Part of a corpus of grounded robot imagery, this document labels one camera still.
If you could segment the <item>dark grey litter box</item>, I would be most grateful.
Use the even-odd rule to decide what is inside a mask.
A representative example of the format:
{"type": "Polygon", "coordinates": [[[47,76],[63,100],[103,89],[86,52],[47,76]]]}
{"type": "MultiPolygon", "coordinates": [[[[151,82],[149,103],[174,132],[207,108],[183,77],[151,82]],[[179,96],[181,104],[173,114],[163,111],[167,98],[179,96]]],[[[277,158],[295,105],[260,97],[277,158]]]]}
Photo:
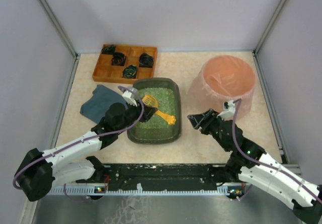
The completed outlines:
{"type": "Polygon", "coordinates": [[[178,85],[169,78],[147,78],[137,80],[133,87],[137,90],[144,88],[168,88],[173,90],[176,123],[169,128],[157,129],[142,129],[134,126],[127,131],[129,140],[140,144],[164,144],[177,140],[181,136],[182,130],[181,97],[178,85]]]}

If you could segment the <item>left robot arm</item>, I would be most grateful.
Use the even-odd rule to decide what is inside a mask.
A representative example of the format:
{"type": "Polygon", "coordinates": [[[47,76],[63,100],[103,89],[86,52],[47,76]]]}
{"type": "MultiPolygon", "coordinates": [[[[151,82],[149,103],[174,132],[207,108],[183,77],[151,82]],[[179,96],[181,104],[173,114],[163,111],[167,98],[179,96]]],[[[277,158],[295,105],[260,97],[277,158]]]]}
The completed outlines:
{"type": "Polygon", "coordinates": [[[81,137],[49,150],[28,151],[14,175],[13,186],[29,201],[37,201],[56,186],[101,181],[105,167],[91,153],[108,147],[121,133],[138,122],[147,122],[155,112],[155,107],[143,103],[112,104],[100,122],[81,137]]]}

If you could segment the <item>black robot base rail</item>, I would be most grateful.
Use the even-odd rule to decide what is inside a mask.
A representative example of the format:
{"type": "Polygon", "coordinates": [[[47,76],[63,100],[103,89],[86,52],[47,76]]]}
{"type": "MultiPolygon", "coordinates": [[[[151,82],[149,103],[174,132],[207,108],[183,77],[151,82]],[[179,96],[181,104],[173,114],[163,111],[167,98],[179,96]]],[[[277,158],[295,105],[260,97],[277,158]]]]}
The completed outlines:
{"type": "Polygon", "coordinates": [[[239,180],[215,164],[107,164],[94,179],[77,183],[107,184],[110,191],[199,191],[216,190],[239,180]]]}

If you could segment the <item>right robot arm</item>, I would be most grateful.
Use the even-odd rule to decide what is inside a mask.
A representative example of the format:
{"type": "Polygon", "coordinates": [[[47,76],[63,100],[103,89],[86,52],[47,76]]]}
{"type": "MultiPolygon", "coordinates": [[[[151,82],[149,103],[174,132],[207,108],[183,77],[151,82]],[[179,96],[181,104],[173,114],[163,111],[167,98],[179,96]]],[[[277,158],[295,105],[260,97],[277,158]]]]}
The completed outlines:
{"type": "Polygon", "coordinates": [[[247,182],[283,202],[304,223],[321,219],[321,185],[299,177],[244,137],[235,119],[224,121],[214,110],[187,116],[192,127],[212,136],[230,157],[224,168],[231,180],[247,182]]]}

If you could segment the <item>yellow litter scoop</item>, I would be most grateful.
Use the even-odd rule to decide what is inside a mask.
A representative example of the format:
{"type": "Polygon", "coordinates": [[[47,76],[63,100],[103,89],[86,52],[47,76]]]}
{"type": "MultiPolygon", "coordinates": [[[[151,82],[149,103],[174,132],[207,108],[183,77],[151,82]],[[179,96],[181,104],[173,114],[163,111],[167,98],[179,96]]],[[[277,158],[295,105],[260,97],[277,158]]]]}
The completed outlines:
{"type": "Polygon", "coordinates": [[[158,101],[155,97],[151,95],[144,95],[142,101],[146,106],[156,108],[156,115],[160,116],[164,121],[167,122],[168,125],[174,125],[176,123],[176,117],[174,115],[169,115],[159,110],[158,101]]]}

